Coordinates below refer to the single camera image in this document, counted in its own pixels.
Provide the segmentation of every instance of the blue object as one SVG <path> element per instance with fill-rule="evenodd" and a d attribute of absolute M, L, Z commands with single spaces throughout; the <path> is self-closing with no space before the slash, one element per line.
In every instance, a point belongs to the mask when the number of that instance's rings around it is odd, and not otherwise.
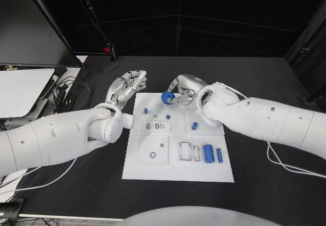
<path fill-rule="evenodd" d="M 195 122 L 192 125 L 192 130 L 196 130 L 196 128 L 198 128 L 198 123 Z"/>
<path fill-rule="evenodd" d="M 221 152 L 221 148 L 218 148 L 216 151 L 218 151 L 218 159 L 219 159 L 219 163 L 222 163 L 222 152 Z"/>
<path fill-rule="evenodd" d="M 214 163 L 214 152 L 212 152 L 212 145 L 203 145 L 203 155 L 205 155 L 205 163 Z"/>
<path fill-rule="evenodd" d="M 167 99 L 173 99 L 175 98 L 175 94 L 173 93 L 169 93 L 167 91 L 164 91 L 162 93 L 162 101 L 166 105 L 172 105 L 172 103 L 167 102 Z"/>

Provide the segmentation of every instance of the black table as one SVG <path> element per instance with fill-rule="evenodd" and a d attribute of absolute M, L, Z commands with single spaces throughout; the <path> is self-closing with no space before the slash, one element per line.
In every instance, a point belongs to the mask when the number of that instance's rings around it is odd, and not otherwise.
<path fill-rule="evenodd" d="M 110 57 L 91 56 L 102 70 L 115 67 Z M 101 74 L 91 68 L 91 107 L 105 99 L 108 87 L 127 71 L 147 71 L 147 88 L 163 92 L 182 73 L 201 77 L 208 84 L 219 81 L 248 97 L 268 99 L 309 108 L 301 97 L 307 93 L 283 58 L 150 57 L 123 56 L 118 68 Z M 75 108 L 87 102 L 81 91 Z M 123 110 L 133 113 L 134 97 Z M 235 183 L 123 180 L 128 141 L 124 129 L 120 140 L 78 158 L 65 177 L 42 189 L 20 193 L 22 214 L 127 218 L 151 209 L 170 206 L 209 206 L 239 211 L 281 225 L 325 225 L 326 180 L 289 172 L 267 159 L 267 143 L 225 128 L 225 140 Z M 274 149 L 286 164 L 326 174 L 326 160 L 284 145 Z M 42 169 L 25 187 L 51 182 L 71 162 Z"/>

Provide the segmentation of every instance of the white board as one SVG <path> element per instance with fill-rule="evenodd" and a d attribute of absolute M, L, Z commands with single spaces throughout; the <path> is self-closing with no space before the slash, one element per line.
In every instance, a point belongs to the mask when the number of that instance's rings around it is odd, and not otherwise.
<path fill-rule="evenodd" d="M 196 115 L 195 110 L 195 103 L 188 106 L 164 105 L 160 93 L 137 93 L 136 122 L 128 135 L 123 179 L 234 182 L 224 128 L 211 127 Z M 147 131 L 146 125 L 150 121 L 160 126 L 166 124 L 160 122 L 169 121 L 170 132 L 163 127 L 154 129 L 153 125 Z M 198 123 L 196 130 L 192 130 L 193 122 Z M 163 138 L 167 138 L 167 147 L 166 143 L 163 144 Z M 180 142 L 190 143 L 190 161 L 180 160 Z M 203 145 L 214 147 L 214 163 L 205 163 Z M 195 161 L 195 146 L 199 147 L 201 161 Z M 160 152 L 160 148 L 164 151 L 159 158 L 151 152 Z M 221 148 L 222 163 L 218 163 L 216 148 Z"/>
<path fill-rule="evenodd" d="M 29 114 L 53 72 L 51 68 L 0 72 L 0 119 Z"/>

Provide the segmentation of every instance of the computer monitor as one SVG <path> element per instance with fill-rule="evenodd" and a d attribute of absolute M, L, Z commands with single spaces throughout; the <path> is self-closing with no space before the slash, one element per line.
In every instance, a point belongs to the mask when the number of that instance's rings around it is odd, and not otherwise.
<path fill-rule="evenodd" d="M 81 67 L 36 0 L 0 1 L 0 65 Z"/>

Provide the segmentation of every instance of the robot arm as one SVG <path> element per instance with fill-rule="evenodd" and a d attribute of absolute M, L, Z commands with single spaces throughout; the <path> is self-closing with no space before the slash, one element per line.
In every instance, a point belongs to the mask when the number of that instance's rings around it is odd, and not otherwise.
<path fill-rule="evenodd" d="M 196 113 L 214 127 L 268 142 L 293 146 L 326 159 L 326 114 L 258 98 L 239 100 L 222 83 L 196 92 Z"/>
<path fill-rule="evenodd" d="M 108 89 L 105 103 L 94 109 L 51 115 L 0 132 L 0 177 L 63 163 L 114 143 L 123 128 L 133 128 L 134 116 L 121 109 L 133 94 L 146 88 L 144 77 L 146 71 L 126 73 Z"/>

